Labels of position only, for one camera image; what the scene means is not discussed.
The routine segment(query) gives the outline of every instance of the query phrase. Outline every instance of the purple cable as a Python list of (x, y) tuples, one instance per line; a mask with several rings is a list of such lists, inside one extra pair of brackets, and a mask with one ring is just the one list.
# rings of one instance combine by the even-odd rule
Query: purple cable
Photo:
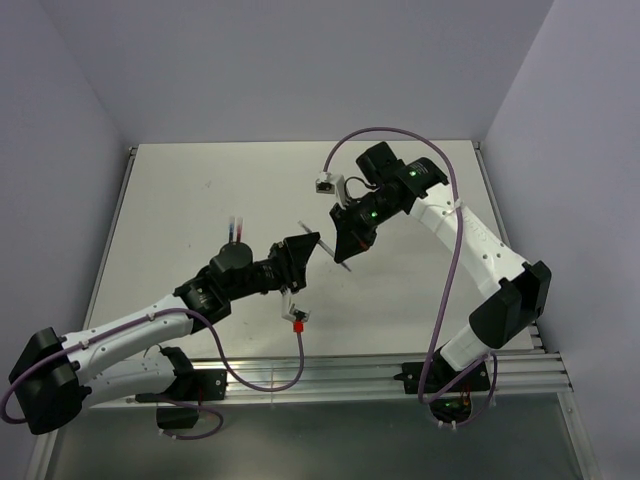
[[(300, 365), (298, 367), (298, 372), (296, 373), (295, 377), (293, 378), (293, 380), (289, 383), (287, 383), (286, 385), (282, 385), (280, 387), (274, 387), (274, 388), (266, 388), (266, 387), (260, 387), (258, 385), (253, 385), (250, 382), (247, 382), (246, 380), (244, 380), (243, 378), (241, 378), (232, 368), (231, 365), (229, 365), (229, 362), (224, 354), (224, 351), (222, 349), (222, 342), (220, 341), (220, 337), (218, 336), (218, 333), (215, 331), (213, 325), (211, 324), (211, 322), (209, 322), (209, 320), (207, 320), (204, 316), (202, 316), (200, 313), (193, 311), (193, 310), (189, 310), (187, 308), (168, 308), (166, 310), (161, 310), (159, 312), (155, 312), (153, 318), (159, 318), (159, 317), (163, 317), (165, 315), (170, 315), (173, 313), (183, 313), (185, 315), (187, 315), (190, 318), (194, 318), (198, 321), (200, 321), (201, 323), (203, 323), (207, 329), (211, 332), (211, 334), (213, 335), (213, 338), (216, 342), (216, 346), (218, 347), (218, 350), (220, 352), (220, 359), (222, 360), (222, 363), (224, 364), (224, 366), (227, 368), (227, 370), (229, 371), (229, 373), (241, 384), (245, 385), (248, 388), (252, 388), (254, 390), (258, 390), (260, 392), (267, 392), (267, 393), (272, 393), (272, 392), (281, 392), (283, 390), (286, 390), (288, 388), (291, 388), (292, 386), (294, 386), (298, 380), (300, 380), (300, 377), (302, 376), (302, 372), (304, 370), (304, 348), (302, 345), (302, 336), (300, 333), (297, 334), (298, 337), (298, 348), (299, 348), (299, 352), (300, 352)], [(18, 387), (22, 384), (22, 382), (24, 382), (29, 376), (33, 375), (37, 370), (39, 370), (40, 368), (42, 368), (45, 365), (48, 365), (49, 363), (57, 360), (58, 358), (64, 357), (66, 355), (69, 355), (70, 353), (73, 352), (77, 352), (78, 350), (81, 350), (83, 348), (85, 348), (85, 345), (91, 345), (94, 344), (96, 342), (99, 342), (100, 340), (104, 340), (105, 338), (109, 338), (112, 337), (113, 335), (116, 335), (120, 332), (123, 332), (125, 330), (128, 330), (130, 328), (133, 328), (137, 325), (140, 325), (142, 323), (148, 322), (148, 321), (152, 321), (152, 318), (149, 317), (148, 315), (145, 315), (144, 317), (140, 317), (137, 318), (135, 320), (131, 320), (130, 322), (124, 323), (118, 327), (114, 327), (111, 330), (107, 330), (106, 332), (100, 333), (98, 335), (95, 335), (93, 337), (90, 337), (89, 339), (87, 339), (86, 343), (78, 343), (76, 345), (72, 345), (71, 347), (65, 348), (64, 350), (60, 350), (59, 352), (54, 353), (53, 355), (49, 355), (48, 357), (40, 360), (39, 362), (37, 362), (36, 364), (32, 365), (31, 367), (29, 367), (27, 370), (25, 370), (21, 375), (18, 376), (18, 378), (16, 378), (16, 380), (9, 386), (9, 388), (7, 389), (7, 391), (5, 392), (5, 394), (3, 395), (2, 399), (0, 399), (0, 417), (2, 418), (2, 420), (4, 420), (6, 423), (10, 423), (13, 425), (17, 425), (17, 424), (22, 424), (22, 423), (26, 423), (26, 419), (24, 418), (14, 418), (11, 417), (8, 413), (7, 413), (7, 404), (9, 403), (9, 399), (11, 398), (11, 395), (13, 395), (13, 393), (18, 389)], [(205, 432), (203, 434), (200, 435), (177, 435), (174, 434), (172, 432), (167, 432), (167, 431), (163, 431), (162, 433), (171, 437), (171, 438), (175, 438), (178, 440), (200, 440), (202, 438), (207, 438), (210, 437), (211, 435), (216, 434), (221, 428), (222, 425), (224, 423), (224, 417), (222, 416), (222, 414), (217, 411), (216, 409), (212, 408), (212, 407), (206, 407), (206, 406), (202, 406), (202, 405), (193, 405), (191, 403), (185, 403), (185, 402), (178, 402), (178, 401), (174, 401), (162, 396), (158, 396), (158, 401), (159, 402), (165, 402), (165, 403), (170, 403), (172, 405), (176, 405), (179, 407), (183, 407), (183, 408), (192, 408), (194, 410), (198, 410), (198, 411), (204, 411), (204, 412), (208, 412), (211, 413), (213, 415), (215, 415), (216, 417), (218, 417), (218, 419), (220, 419), (220, 422), (218, 423), (218, 425), (216, 425), (215, 428), (213, 428), (212, 430)]]
[[(424, 143), (425, 145), (427, 145), (431, 149), (433, 149), (440, 156), (440, 158), (442, 158), (442, 161), (447, 166), (447, 170), (449, 171), (449, 180), (451, 181), (451, 191), (452, 191), (452, 194), (453, 194), (453, 203), (455, 205), (458, 202), (458, 199), (459, 199), (458, 180), (456, 178), (456, 174), (454, 172), (453, 165), (451, 164), (451, 161), (449, 160), (449, 157), (447, 157), (447, 154), (444, 153), (444, 151), (442, 151), (442, 149), (440, 147), (438, 147), (432, 141), (424, 138), (421, 135), (418, 135), (417, 133), (413, 133), (413, 132), (410, 132), (408, 130), (403, 130), (401, 128), (369, 127), (369, 128), (363, 128), (363, 129), (360, 129), (360, 130), (356, 130), (355, 132), (350, 133), (349, 135), (344, 137), (342, 140), (340, 140), (338, 143), (336, 143), (335, 146), (331, 149), (331, 151), (329, 152), (329, 155), (327, 156), (327, 160), (324, 163), (323, 171), (325, 171), (325, 172), (329, 171), (329, 165), (331, 164), (331, 160), (333, 159), (333, 157), (334, 157), (335, 153), (338, 151), (338, 149), (346, 141), (352, 139), (353, 137), (361, 135), (363, 133), (370, 133), (370, 132), (398, 133), (400, 135), (405, 135), (407, 137), (414, 138), (414, 139)], [(433, 361), (433, 355), (434, 355), (434, 353), (436, 351), (436, 345), (438, 343), (438, 337), (440, 336), (440, 330), (442, 329), (442, 323), (444, 322), (444, 314), (445, 314), (445, 312), (447, 310), (447, 304), (449, 303), (449, 296), (451, 295), (451, 287), (453, 286), (453, 278), (455, 277), (456, 269), (458, 267), (458, 261), (460, 260), (460, 251), (462, 249), (463, 220), (462, 220), (462, 212), (460, 211), (459, 208), (456, 208), (456, 220), (458, 222), (458, 228), (456, 230), (456, 241), (455, 241), (454, 248), (453, 248), (453, 255), (451, 257), (451, 265), (449, 266), (449, 273), (447, 274), (447, 279), (446, 279), (445, 284), (444, 284), (444, 290), (442, 292), (442, 299), (440, 300), (440, 307), (438, 308), (438, 315), (436, 317), (436, 323), (435, 323), (435, 325), (433, 327), (433, 334), (431, 335), (431, 343), (429, 344), (429, 349), (427, 350), (427, 356), (426, 356), (426, 358), (424, 360), (424, 364), (422, 366), (422, 371), (420, 372), (420, 381), (418, 382), (418, 401), (420, 403), (422, 403), (422, 404), (425, 404), (425, 405), (428, 405), (431, 402), (433, 402), (434, 400), (440, 398), (444, 393), (447, 392), (447, 390), (449, 388), (451, 388), (453, 385), (455, 385), (462, 377), (464, 377), (467, 373), (469, 373), (471, 370), (473, 370), (473, 368), (475, 368), (477, 365), (479, 365), (480, 362), (484, 361), (484, 359), (486, 358), (486, 357), (482, 357), (482, 358), (476, 360), (477, 363), (474, 362), (469, 367), (465, 368), (456, 378), (454, 378), (451, 382), (449, 382), (439, 392), (437, 392), (436, 394), (432, 395), (431, 397), (429, 397), (427, 399), (424, 398), (424, 387), (425, 387), (425, 384), (427, 383), (427, 377), (429, 376), (429, 369), (431, 368), (431, 363)], [(485, 410), (486, 405), (488, 405), (489, 402), (491, 402), (493, 394), (495, 393), (495, 387), (496, 387), (495, 380), (497, 379), (497, 371), (498, 371), (497, 366), (498, 366), (498, 363), (497, 363), (497, 358), (495, 357), (495, 354), (492, 354), (492, 355), (494, 357), (494, 381), (493, 381), (493, 385), (491, 386), (491, 389), (489, 390), (489, 395), (487, 396), (487, 401), (486, 401), (485, 405), (481, 408), (480, 413)], [(477, 418), (477, 415), (473, 415), (472, 417), (470, 417), (469, 419), (465, 420), (464, 422), (461, 422), (459, 425), (468, 424), (468, 423), (470, 423), (471, 420), (474, 420), (475, 418)]]
[(304, 370), (304, 348), (302, 345), (302, 335), (300, 333), (296, 334), (298, 337), (298, 351), (300, 355), (300, 364), (298, 366), (298, 371), (295, 377), (293, 377), (293, 380), (291, 380), (286, 385), (282, 385), (280, 387), (272, 387), (272, 388), (260, 387), (259, 385), (254, 385), (253, 383), (246, 381), (244, 378), (240, 377), (233, 368), (231, 368), (231, 365), (229, 365), (229, 361), (227, 360), (227, 357), (224, 354), (224, 350), (222, 349), (222, 342), (220, 341), (218, 332), (215, 331), (215, 329), (213, 328), (213, 325), (211, 325), (211, 322), (209, 322), (209, 320), (207, 320), (198, 312), (195, 312), (193, 310), (188, 310), (186, 308), (169, 308), (164, 311), (168, 313), (185, 313), (188, 316), (202, 322), (207, 327), (207, 329), (209, 329), (209, 331), (211, 332), (211, 335), (213, 335), (213, 339), (215, 340), (216, 346), (218, 347), (218, 352), (220, 353), (220, 361), (222, 361), (222, 363), (224, 364), (227, 371), (231, 374), (231, 376), (235, 378), (239, 383), (244, 385), (245, 387), (251, 388), (252, 390), (257, 390), (258, 392), (265, 392), (265, 393), (282, 392), (283, 390), (287, 390), (293, 387), (296, 383), (298, 383), (298, 380), (300, 380), (300, 377), (302, 376), (302, 372)]

